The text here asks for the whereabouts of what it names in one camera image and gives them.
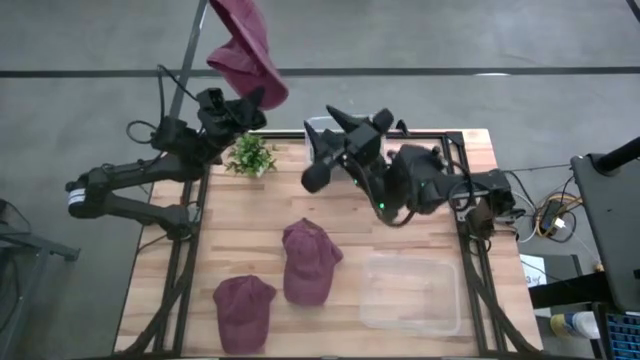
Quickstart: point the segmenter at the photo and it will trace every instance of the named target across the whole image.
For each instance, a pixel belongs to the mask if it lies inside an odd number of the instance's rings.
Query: wooden table
[[[462,130],[471,171],[497,167],[489,132]],[[224,356],[218,335],[214,289],[227,278],[254,274],[273,285],[278,293],[271,304],[267,356],[438,356],[476,355],[467,288],[453,215],[441,206],[430,216],[416,216],[401,229],[386,227],[373,214],[362,191],[351,181],[335,181],[318,194],[300,185],[307,163],[304,141],[273,140],[277,172],[261,179],[225,173],[212,167],[196,272],[189,305],[183,356]],[[429,141],[387,140],[385,147]],[[152,203],[179,202],[182,184],[156,183]],[[336,267],[333,287],[323,307],[300,308],[289,304],[282,291],[285,256],[282,230],[307,217],[324,227],[344,253]],[[162,232],[144,230],[140,244]],[[513,236],[495,236],[489,253],[498,301],[526,339],[542,348],[529,292]],[[170,242],[161,241],[137,257],[116,350],[126,348],[157,310],[162,297]],[[458,335],[424,337],[402,330],[366,327],[359,320],[363,264],[373,253],[390,253],[445,260],[459,273],[462,327]],[[487,336],[490,321],[483,311]],[[171,345],[173,329],[167,331]]]

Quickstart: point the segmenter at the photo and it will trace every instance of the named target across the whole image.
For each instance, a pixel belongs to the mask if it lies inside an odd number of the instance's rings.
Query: butcher block tabletop
[[[464,134],[472,172],[497,167],[486,129],[458,131]],[[388,139],[385,148],[398,149],[404,143],[439,145],[430,140]],[[416,215],[399,229],[387,227],[376,218],[362,190],[348,179],[332,181],[316,194],[309,194],[302,187],[300,176],[308,166],[309,157],[304,140],[269,140],[268,144],[275,145],[272,152],[277,159],[277,171],[259,179],[225,172],[224,166],[211,167],[182,356],[225,356],[213,292],[223,280],[249,274],[277,290],[271,302],[269,335],[264,350],[256,355],[477,355],[460,246],[449,207],[445,204],[432,215]],[[198,186],[201,184],[194,184],[194,198]],[[171,181],[154,184],[151,203],[160,206],[179,203],[182,187],[183,184]],[[282,289],[286,259],[282,232],[303,217],[322,226],[344,254],[335,268],[331,292],[324,306],[290,304]],[[148,226],[142,232],[139,245],[162,234],[157,226]],[[496,235],[491,240],[489,258],[498,302],[525,338],[541,349],[515,239],[507,234]],[[165,239],[137,256],[115,351],[129,346],[160,306],[170,252],[171,242]],[[374,329],[363,324],[360,320],[363,268],[374,254],[407,255],[452,264],[458,273],[456,286],[461,316],[458,333],[425,336],[411,330]],[[427,295],[437,302],[438,294]],[[482,308],[489,347],[495,348],[488,311]],[[171,346],[174,324],[175,316],[170,316],[165,347]]]

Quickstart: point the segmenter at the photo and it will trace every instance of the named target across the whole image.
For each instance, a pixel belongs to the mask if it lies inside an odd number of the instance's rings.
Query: clear plastic bin
[[[403,255],[373,255],[363,272],[360,320],[378,329],[425,336],[460,331],[458,271],[450,263]]]
[[[370,115],[354,115],[357,117],[368,117]],[[337,134],[344,133],[340,125],[331,117],[331,116],[317,116],[307,119],[307,122],[313,129],[318,133],[318,135],[322,135],[322,133],[329,129]],[[304,143],[307,147],[307,162],[309,165],[313,163],[313,147],[311,146],[311,141],[309,140],[309,134],[304,132]],[[382,138],[382,146],[380,147],[380,153],[384,156],[384,137]],[[336,166],[333,168],[331,172],[331,180],[351,180],[351,177],[347,174],[344,169],[340,166]]]

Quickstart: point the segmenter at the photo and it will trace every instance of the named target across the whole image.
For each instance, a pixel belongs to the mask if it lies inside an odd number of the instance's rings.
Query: bottle
[[[598,324],[592,311],[553,315],[551,329],[559,337],[600,338]]]

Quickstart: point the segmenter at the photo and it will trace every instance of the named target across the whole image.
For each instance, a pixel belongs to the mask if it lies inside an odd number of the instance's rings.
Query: cap brim
[[[287,301],[298,305],[315,306],[324,304],[331,291],[333,269],[332,266],[324,274],[308,279],[296,274],[295,270],[289,265],[289,261],[287,261],[284,269],[284,297]]]
[[[222,349],[227,354],[248,355],[261,353],[269,334],[269,310],[259,312],[250,323],[235,325],[221,321],[218,312],[218,331]]]

